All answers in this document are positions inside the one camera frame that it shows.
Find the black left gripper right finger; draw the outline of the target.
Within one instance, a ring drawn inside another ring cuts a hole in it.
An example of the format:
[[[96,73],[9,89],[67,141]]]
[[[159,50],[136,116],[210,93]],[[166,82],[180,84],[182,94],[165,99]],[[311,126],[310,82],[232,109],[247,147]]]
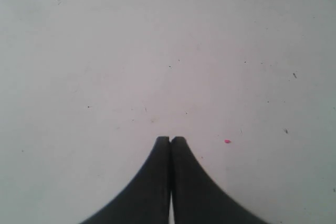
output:
[[[171,173],[175,223],[265,223],[208,176],[181,136],[171,141]]]

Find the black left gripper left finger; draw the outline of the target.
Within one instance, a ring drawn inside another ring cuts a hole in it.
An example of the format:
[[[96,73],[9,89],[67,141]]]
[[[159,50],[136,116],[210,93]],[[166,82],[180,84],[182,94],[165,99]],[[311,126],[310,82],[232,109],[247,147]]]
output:
[[[169,137],[159,136],[128,185],[83,223],[169,223],[170,155]]]

